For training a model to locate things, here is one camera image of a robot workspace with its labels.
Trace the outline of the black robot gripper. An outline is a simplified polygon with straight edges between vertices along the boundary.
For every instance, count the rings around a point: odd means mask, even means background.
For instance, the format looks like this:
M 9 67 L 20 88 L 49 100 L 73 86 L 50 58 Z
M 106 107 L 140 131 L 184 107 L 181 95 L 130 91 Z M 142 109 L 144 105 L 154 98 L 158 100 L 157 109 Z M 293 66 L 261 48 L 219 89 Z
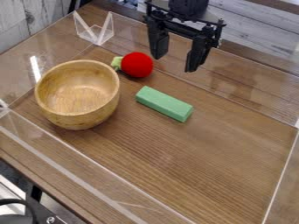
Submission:
M 192 39 L 187 53 L 187 73 L 204 63 L 209 50 L 220 44 L 224 20 L 208 12 L 209 0 L 144 0 L 150 54 L 158 60 L 168 53 L 169 35 L 164 27 L 177 35 Z

